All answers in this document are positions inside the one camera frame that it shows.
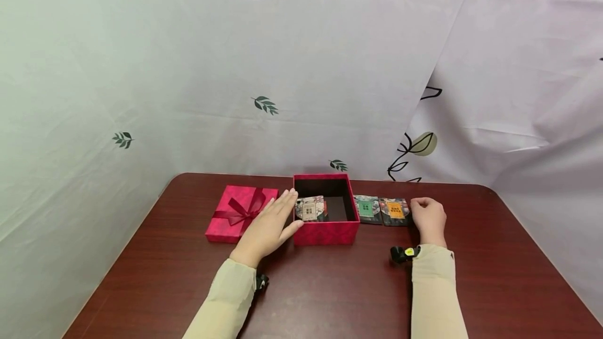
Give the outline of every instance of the left hand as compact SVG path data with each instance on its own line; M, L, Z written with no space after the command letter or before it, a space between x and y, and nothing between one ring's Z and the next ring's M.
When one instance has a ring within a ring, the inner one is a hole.
M295 189L285 190L277 199L271 199L243 233L239 244L230 253L230 259L257 268L263 257L274 252L303 225L294 220L288 227L285 222L297 201Z

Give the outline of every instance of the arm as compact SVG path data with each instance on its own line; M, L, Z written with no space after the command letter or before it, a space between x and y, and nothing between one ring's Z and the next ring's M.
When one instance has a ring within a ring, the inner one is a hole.
M411 201L421 233L421 251L412 261L412 339L467 339L456 296L454 254L446 248L444 208L429 198Z
M183 339L235 338L255 292L255 269L227 259Z
M234 339L243 327L255 293L255 269L260 260L281 246L303 221L284 228L297 200L297 192L285 190L270 200L241 237L230 258L222 264L209 294L183 339Z

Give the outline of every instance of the red gift box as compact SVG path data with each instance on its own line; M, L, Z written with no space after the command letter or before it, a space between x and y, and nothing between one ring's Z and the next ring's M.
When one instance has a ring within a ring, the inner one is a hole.
M228 185L209 222L205 237L211 242L238 243L251 221L278 189Z
M329 221L308 222L293 235L295 245L351 245L356 239L360 217L348 175L295 175L293 187L299 197L325 197ZM293 219L299 220L293 213Z

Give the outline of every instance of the wrist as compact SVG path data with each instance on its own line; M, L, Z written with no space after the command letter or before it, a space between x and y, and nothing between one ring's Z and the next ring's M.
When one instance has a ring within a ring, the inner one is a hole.
M249 252L240 251L237 248L234 248L234 250L230 253L229 258L237 263L245 264L247 267L251 268L257 268L261 260L260 257L251 255Z
M444 236L421 236L421 245L437 245L443 248L448 248Z

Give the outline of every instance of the chocolate bar package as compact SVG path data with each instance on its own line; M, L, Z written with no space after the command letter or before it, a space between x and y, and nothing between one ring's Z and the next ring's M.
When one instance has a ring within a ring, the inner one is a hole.
M381 209L378 204L378 197L368 195L354 195L356 210L360 216L360 222L365 224L383 224L381 220Z
M325 197L318 195L298 199L295 202L295 216L309 223L329 221Z
M379 208L383 225L388 227L408 227L411 223L411 210L404 199L379 198Z

